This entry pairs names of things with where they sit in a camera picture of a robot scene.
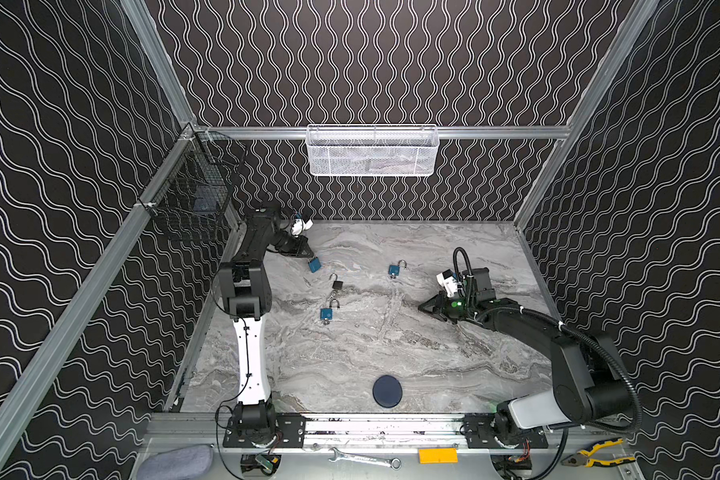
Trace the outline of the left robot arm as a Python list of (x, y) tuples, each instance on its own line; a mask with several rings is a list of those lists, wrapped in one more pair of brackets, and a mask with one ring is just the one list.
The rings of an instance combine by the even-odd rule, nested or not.
[(251, 212), (244, 220), (239, 246), (230, 259), (222, 261), (217, 273), (221, 308), (232, 320), (238, 346), (238, 391), (222, 402), (232, 409), (227, 431), (254, 447), (272, 445), (278, 433), (266, 375), (265, 315), (271, 310), (273, 294), (264, 259), (271, 252), (301, 259), (312, 254), (307, 241), (295, 237), (281, 222), (278, 207)]

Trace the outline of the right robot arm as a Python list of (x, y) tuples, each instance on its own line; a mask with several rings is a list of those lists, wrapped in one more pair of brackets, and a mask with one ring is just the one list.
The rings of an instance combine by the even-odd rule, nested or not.
[(420, 312), (509, 336), (550, 362), (548, 390), (497, 406), (489, 428), (497, 442), (519, 444), (542, 427), (592, 426), (627, 434), (640, 429), (644, 412), (637, 387), (607, 334), (583, 332), (497, 297), (486, 268), (446, 270), (437, 281), (438, 293), (419, 304)]

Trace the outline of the blue padlock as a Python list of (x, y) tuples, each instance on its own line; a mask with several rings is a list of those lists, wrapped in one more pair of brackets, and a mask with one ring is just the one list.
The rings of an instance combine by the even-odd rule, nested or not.
[(322, 267), (322, 264), (318, 257), (315, 257), (308, 262), (308, 268), (311, 273), (316, 273), (317, 271), (319, 271), (321, 269), (321, 267)]
[(336, 298), (330, 298), (327, 305), (320, 309), (319, 318), (323, 325), (329, 325), (334, 317), (334, 311), (340, 308), (340, 302)]
[(388, 276), (395, 279), (400, 276), (403, 269), (407, 268), (407, 262), (404, 259), (398, 260), (396, 263), (390, 264), (388, 267)]

